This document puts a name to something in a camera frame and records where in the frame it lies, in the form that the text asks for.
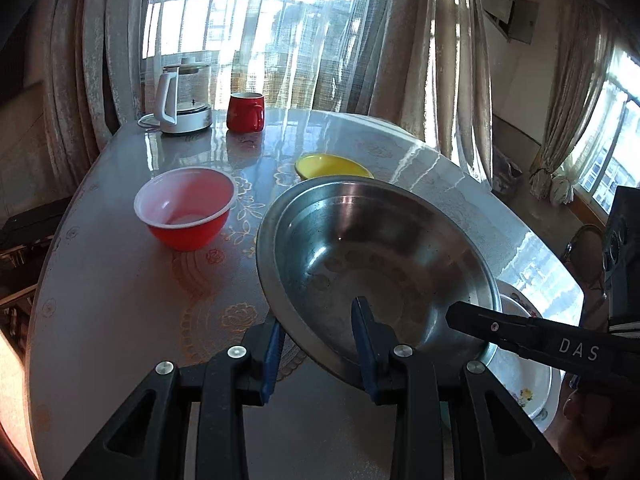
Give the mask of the white rose deep plate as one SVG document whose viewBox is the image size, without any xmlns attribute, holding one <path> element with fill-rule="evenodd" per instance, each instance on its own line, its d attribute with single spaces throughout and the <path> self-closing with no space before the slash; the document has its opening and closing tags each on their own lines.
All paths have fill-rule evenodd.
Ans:
<svg viewBox="0 0 640 480">
<path fill-rule="evenodd" d="M 534 305 L 515 287 L 500 280 L 497 284 L 504 313 L 526 318 L 541 317 Z M 545 432 L 559 406 L 564 373 L 502 349 L 496 351 L 488 367 L 536 427 Z"/>
</svg>

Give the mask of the stainless steel bowl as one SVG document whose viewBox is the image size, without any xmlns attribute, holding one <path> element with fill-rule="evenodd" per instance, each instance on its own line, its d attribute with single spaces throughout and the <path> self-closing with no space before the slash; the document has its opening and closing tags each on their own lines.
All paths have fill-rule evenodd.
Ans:
<svg viewBox="0 0 640 480">
<path fill-rule="evenodd" d="M 359 296 L 399 342 L 430 356 L 441 385 L 454 382 L 466 362 L 488 364 L 497 351 L 446 322 L 457 301 L 501 311 L 488 264 L 446 214 L 398 186 L 357 177 L 294 185 L 262 219 L 256 264 L 288 336 L 356 388 L 352 300 Z"/>
</svg>

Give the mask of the red plastic bowl white inside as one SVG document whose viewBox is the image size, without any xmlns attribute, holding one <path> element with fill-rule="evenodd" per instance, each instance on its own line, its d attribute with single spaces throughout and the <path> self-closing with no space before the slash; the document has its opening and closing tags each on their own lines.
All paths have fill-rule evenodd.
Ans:
<svg viewBox="0 0 640 480">
<path fill-rule="evenodd" d="M 221 231 L 235 199 L 236 184 L 225 172 L 184 167 L 146 182 L 134 198 L 134 213 L 161 243 L 195 252 Z"/>
</svg>

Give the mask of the yellow plastic bowl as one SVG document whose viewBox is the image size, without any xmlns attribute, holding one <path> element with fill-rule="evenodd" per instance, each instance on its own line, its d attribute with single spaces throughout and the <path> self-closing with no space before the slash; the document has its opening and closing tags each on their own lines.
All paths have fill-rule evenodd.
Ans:
<svg viewBox="0 0 640 480">
<path fill-rule="evenodd" d="M 303 179 L 331 176 L 372 178 L 366 167 L 353 160 L 331 154 L 308 154 L 296 160 L 296 174 Z"/>
</svg>

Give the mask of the dark wooden chair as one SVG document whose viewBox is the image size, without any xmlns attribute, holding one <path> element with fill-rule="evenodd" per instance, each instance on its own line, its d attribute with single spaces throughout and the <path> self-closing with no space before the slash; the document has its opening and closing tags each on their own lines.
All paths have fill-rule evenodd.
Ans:
<svg viewBox="0 0 640 480">
<path fill-rule="evenodd" d="M 584 294 L 579 326 L 605 332 L 608 327 L 608 298 L 604 291 L 602 261 L 603 232 L 593 224 L 581 226 L 566 245 L 562 263 Z"/>
</svg>

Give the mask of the red mug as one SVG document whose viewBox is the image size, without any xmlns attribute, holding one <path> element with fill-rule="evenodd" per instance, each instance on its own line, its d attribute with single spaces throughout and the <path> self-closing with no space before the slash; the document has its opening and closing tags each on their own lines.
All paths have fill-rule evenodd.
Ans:
<svg viewBox="0 0 640 480">
<path fill-rule="evenodd" d="M 229 100 L 227 127 L 234 133 L 261 132 L 265 125 L 265 100 L 257 92 L 235 92 Z"/>
</svg>

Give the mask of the white glass electric kettle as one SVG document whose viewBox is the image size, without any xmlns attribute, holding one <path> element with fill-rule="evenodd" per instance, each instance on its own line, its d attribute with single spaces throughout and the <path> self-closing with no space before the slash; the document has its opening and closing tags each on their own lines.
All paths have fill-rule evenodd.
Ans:
<svg viewBox="0 0 640 480">
<path fill-rule="evenodd" d="M 210 64 L 184 56 L 179 63 L 165 65 L 157 81 L 152 112 L 137 120 L 143 128 L 159 128 L 178 136 L 196 133 L 213 123 L 210 97 Z"/>
</svg>

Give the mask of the beige curtain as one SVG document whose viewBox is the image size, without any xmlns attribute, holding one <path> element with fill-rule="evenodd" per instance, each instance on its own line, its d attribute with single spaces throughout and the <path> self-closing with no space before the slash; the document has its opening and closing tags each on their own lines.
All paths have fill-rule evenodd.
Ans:
<svg viewBox="0 0 640 480">
<path fill-rule="evenodd" d="M 480 0 L 382 3 L 364 112 L 398 125 L 491 185 L 491 81 Z"/>
</svg>

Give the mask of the right side curtain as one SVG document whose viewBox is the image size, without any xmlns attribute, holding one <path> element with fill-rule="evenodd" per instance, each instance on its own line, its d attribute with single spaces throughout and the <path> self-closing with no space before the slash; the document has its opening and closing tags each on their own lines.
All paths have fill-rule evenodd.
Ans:
<svg viewBox="0 0 640 480">
<path fill-rule="evenodd" d="M 548 200 L 552 177 L 584 134 L 596 109 L 620 23 L 596 0 L 558 0 L 558 41 L 544 138 L 530 167 L 530 192 Z"/>
</svg>

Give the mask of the wall electrical box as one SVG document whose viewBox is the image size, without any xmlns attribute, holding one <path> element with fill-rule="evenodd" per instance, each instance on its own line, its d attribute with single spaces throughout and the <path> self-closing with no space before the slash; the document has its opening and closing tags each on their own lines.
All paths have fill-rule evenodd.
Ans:
<svg viewBox="0 0 640 480">
<path fill-rule="evenodd" d="M 506 41 L 531 44 L 537 23 L 539 3 L 530 0 L 482 0 L 489 21 Z"/>
</svg>

